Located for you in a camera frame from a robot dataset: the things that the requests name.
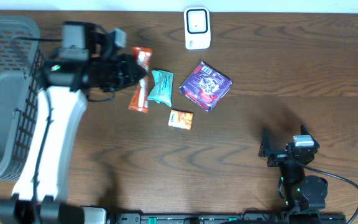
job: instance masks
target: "red candy wrapper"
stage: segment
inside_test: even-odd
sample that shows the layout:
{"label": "red candy wrapper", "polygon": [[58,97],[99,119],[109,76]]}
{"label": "red candy wrapper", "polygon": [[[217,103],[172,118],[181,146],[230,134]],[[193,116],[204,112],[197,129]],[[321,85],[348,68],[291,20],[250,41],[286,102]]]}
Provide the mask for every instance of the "red candy wrapper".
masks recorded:
{"label": "red candy wrapper", "polygon": [[[152,49],[145,47],[133,47],[132,54],[135,56],[138,65],[142,66],[149,73],[149,61],[152,56]],[[139,81],[139,85],[136,88],[135,94],[131,99],[128,109],[136,110],[143,113],[149,112],[149,102],[147,101],[147,77],[142,78]]]}

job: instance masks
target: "white wall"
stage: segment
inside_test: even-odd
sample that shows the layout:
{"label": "white wall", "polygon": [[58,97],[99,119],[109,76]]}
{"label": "white wall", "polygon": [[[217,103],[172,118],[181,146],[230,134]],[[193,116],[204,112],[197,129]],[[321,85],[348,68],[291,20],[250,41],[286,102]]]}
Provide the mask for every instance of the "white wall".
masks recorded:
{"label": "white wall", "polygon": [[358,0],[0,0],[0,9],[358,13]]}

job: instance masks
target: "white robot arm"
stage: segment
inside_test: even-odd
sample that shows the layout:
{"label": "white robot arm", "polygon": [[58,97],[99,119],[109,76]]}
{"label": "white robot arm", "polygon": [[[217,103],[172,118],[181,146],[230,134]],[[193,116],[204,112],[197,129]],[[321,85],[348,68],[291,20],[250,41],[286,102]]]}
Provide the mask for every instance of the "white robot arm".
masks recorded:
{"label": "white robot arm", "polygon": [[[65,86],[51,86],[41,90],[37,99],[38,117],[30,152],[12,195],[17,194],[19,200],[32,200],[35,165],[40,149],[43,148],[36,199],[42,201],[49,195],[54,200],[64,202],[67,199],[68,170],[74,138],[88,99],[81,90],[73,92],[70,87]],[[47,126],[45,144],[42,147]]]}
{"label": "white robot arm", "polygon": [[62,42],[59,60],[50,58],[37,71],[42,88],[37,95],[35,131],[12,197],[0,199],[3,223],[105,221],[102,208],[65,204],[74,138],[90,101],[85,93],[100,88],[114,95],[137,84],[146,72],[133,55],[117,54],[126,43],[126,35],[119,29],[107,33],[96,24],[66,21]]}

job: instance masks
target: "snack wrapper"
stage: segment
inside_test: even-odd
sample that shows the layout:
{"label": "snack wrapper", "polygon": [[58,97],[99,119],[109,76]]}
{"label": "snack wrapper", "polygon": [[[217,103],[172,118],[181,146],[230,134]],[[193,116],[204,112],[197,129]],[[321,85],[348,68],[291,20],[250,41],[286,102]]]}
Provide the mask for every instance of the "snack wrapper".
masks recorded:
{"label": "snack wrapper", "polygon": [[190,130],[192,122],[193,113],[171,110],[168,126]]}
{"label": "snack wrapper", "polygon": [[166,71],[152,71],[154,77],[154,87],[147,97],[148,100],[154,100],[157,103],[165,103],[172,107],[172,85],[173,73]]}
{"label": "snack wrapper", "polygon": [[180,91],[205,111],[210,111],[230,90],[232,81],[201,62],[180,87]]}
{"label": "snack wrapper", "polygon": [[[146,70],[146,73],[149,72],[149,61],[152,56],[152,49],[145,47],[133,47],[132,54],[135,56],[136,62],[138,65],[142,66]],[[129,103],[128,109],[136,110],[143,113],[149,112],[149,102],[147,102],[147,84],[149,79],[147,77],[139,80],[139,85],[136,88],[134,96]]]}

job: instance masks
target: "cable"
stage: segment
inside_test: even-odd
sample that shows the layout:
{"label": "cable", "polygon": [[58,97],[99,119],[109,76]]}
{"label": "cable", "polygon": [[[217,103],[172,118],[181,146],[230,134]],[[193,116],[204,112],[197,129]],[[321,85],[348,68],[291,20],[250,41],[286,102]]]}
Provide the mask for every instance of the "cable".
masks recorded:
{"label": "cable", "polygon": [[[316,172],[316,173],[319,173],[319,174],[324,174],[324,175],[327,175],[327,176],[330,176],[330,177],[334,177],[334,178],[337,178],[341,181],[344,181],[348,184],[351,184],[353,185],[357,190],[358,190],[358,185],[351,181],[351,180],[348,180],[346,178],[343,178],[341,176],[338,176],[338,175],[335,175],[335,174],[330,174],[329,172],[325,172],[325,171],[321,171],[321,170],[318,170],[318,169],[315,169],[315,168],[312,168],[312,167],[308,167],[306,165],[303,165],[302,163],[300,163],[299,161],[297,161],[296,159],[294,159],[294,161],[299,165],[299,166],[302,166],[304,169],[308,169],[308,170],[311,170],[313,172]],[[356,219],[356,216],[358,215],[358,206],[357,206],[357,209],[356,211],[354,212],[352,218],[347,222],[347,224],[351,224],[355,219]]]}
{"label": "cable", "polygon": [[11,39],[9,41],[9,44],[14,49],[14,51],[17,54],[17,56],[19,56],[19,58],[24,63],[27,64],[29,69],[32,68],[32,65],[29,63],[29,61],[27,60],[27,57],[24,55],[24,53],[21,50],[19,50],[19,48],[17,48],[15,40],[30,40],[30,41],[40,41],[40,42],[60,42],[60,41],[62,41],[61,39],[46,39],[46,38],[33,38],[33,37],[21,37],[21,36],[11,37]]}
{"label": "cable", "polygon": [[112,92],[112,96],[110,96],[109,98],[106,98],[106,99],[103,99],[103,100],[88,99],[88,101],[92,102],[92,103],[100,103],[100,102],[111,101],[116,97],[116,90],[113,87],[110,87],[110,92]]}
{"label": "cable", "polygon": [[259,208],[255,208],[255,207],[250,207],[247,208],[243,211],[243,213],[241,214],[241,219],[244,220],[244,215],[249,211],[249,210],[257,210],[262,216],[263,218],[267,221],[268,219],[266,218],[266,216],[262,213],[262,211]]}
{"label": "cable", "polygon": [[37,156],[37,162],[35,163],[34,176],[33,176],[33,180],[32,180],[33,185],[32,185],[32,199],[31,199],[31,201],[32,201],[32,206],[33,206],[34,220],[35,220],[36,224],[41,224],[40,214],[39,214],[39,211],[38,211],[38,208],[37,208],[37,204],[38,204],[38,196],[37,196],[38,174],[39,174],[39,169],[40,169],[42,152],[44,151],[45,142],[47,140],[49,126],[52,123],[52,120],[51,120],[52,108],[51,108],[49,95],[48,95],[48,93],[46,91],[45,91],[45,97],[47,99],[47,104],[48,104],[47,126],[45,127],[44,136],[42,137],[40,151],[39,151],[38,156]]}

